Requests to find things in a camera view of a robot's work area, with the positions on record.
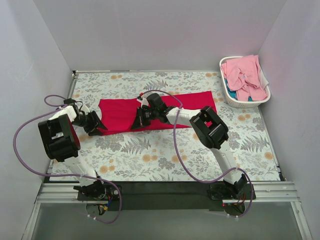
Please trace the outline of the red t shirt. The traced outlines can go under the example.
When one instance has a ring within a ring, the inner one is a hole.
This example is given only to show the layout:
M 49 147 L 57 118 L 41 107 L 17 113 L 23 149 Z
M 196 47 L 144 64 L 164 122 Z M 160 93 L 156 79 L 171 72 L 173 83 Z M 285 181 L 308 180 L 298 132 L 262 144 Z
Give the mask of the red t shirt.
M 126 132 L 172 129 L 179 107 L 186 110 L 191 117 L 197 115 L 204 107 L 210 107 L 214 112 L 217 112 L 210 91 L 172 96 L 159 96 L 157 93 L 153 93 L 146 99 L 149 103 L 148 107 L 159 107 L 159 117 L 152 120 L 150 125 L 145 125 L 145 127 L 136 130 L 131 130 L 131 126 L 135 120 L 137 108 L 142 107 L 137 98 L 101 99 L 98 105 L 102 114 L 101 122 L 107 127 L 107 130 L 100 129 L 103 136 Z

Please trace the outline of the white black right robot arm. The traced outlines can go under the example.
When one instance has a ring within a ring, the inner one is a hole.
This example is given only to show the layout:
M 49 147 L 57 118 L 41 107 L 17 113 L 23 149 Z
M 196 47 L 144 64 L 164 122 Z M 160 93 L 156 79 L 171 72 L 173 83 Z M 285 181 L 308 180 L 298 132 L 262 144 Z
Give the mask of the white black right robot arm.
M 217 113 L 210 107 L 202 109 L 184 109 L 181 105 L 168 106 L 157 91 L 144 98 L 140 94 L 137 99 L 140 106 L 131 126 L 132 130 L 151 125 L 154 120 L 172 125 L 183 125 L 193 128 L 200 142 L 214 155 L 222 175 L 214 180 L 207 180 L 211 185 L 211 194 L 215 199 L 253 200 L 254 187 L 248 174 L 235 162 L 229 145 L 228 127 Z

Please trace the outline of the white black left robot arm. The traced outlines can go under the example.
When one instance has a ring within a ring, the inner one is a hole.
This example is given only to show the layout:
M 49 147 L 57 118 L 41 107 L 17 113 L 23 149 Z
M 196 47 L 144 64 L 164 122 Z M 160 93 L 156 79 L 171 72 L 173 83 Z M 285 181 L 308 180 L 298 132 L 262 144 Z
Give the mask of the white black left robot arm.
M 46 121 L 38 123 L 41 140 L 47 156 L 64 164 L 77 175 L 79 186 L 74 189 L 86 197 L 101 200 L 107 195 L 98 173 L 88 165 L 80 154 L 81 144 L 74 126 L 82 127 L 89 136 L 101 136 L 108 128 L 97 113 L 90 111 L 83 103 L 68 98 L 66 105 Z

